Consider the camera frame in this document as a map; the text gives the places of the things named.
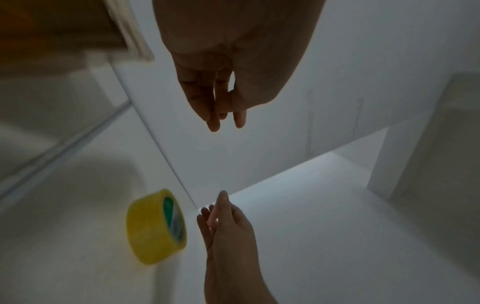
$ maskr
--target hand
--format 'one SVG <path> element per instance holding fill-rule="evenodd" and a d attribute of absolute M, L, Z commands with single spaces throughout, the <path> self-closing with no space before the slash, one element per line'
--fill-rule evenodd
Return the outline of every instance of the hand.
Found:
<path fill-rule="evenodd" d="M 277 96 L 302 58 L 324 2 L 153 0 L 180 86 L 211 131 L 229 112 L 243 127 L 247 109 Z"/>
<path fill-rule="evenodd" d="M 207 226 L 210 211 L 202 208 L 198 227 L 207 250 L 205 299 L 207 304 L 274 304 L 262 278 L 254 229 L 243 212 L 229 201 L 225 191 L 218 195 L 215 208 L 218 222 Z"/>

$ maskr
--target adhesive tape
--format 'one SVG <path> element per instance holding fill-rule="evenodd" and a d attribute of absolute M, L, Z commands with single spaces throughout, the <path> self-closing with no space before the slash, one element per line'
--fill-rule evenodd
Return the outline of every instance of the adhesive tape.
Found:
<path fill-rule="evenodd" d="M 126 234 L 140 262 L 160 262 L 187 245 L 184 216 L 173 194 L 164 189 L 134 201 L 126 215 Z"/>

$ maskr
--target yellow tape roll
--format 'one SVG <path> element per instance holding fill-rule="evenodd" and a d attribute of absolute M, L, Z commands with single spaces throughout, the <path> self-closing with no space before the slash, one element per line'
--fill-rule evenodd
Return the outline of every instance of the yellow tape roll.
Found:
<path fill-rule="evenodd" d="M 126 215 L 126 234 L 140 262 L 160 262 L 187 245 L 187 230 L 180 206 L 164 189 L 130 205 Z"/>

